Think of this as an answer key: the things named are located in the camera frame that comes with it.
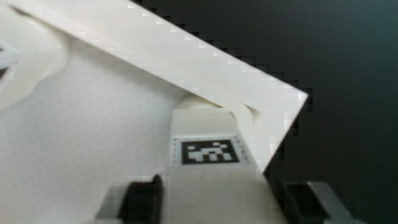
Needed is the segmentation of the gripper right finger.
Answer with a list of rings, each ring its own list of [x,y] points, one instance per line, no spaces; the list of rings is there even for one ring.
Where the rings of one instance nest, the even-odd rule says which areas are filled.
[[[325,182],[290,182],[283,185],[281,208],[290,224],[364,224],[352,216]]]

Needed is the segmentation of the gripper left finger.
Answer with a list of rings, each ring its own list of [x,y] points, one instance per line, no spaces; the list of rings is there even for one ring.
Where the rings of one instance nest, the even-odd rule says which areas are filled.
[[[100,210],[87,224],[160,224],[163,180],[149,179],[116,184],[105,194]]]

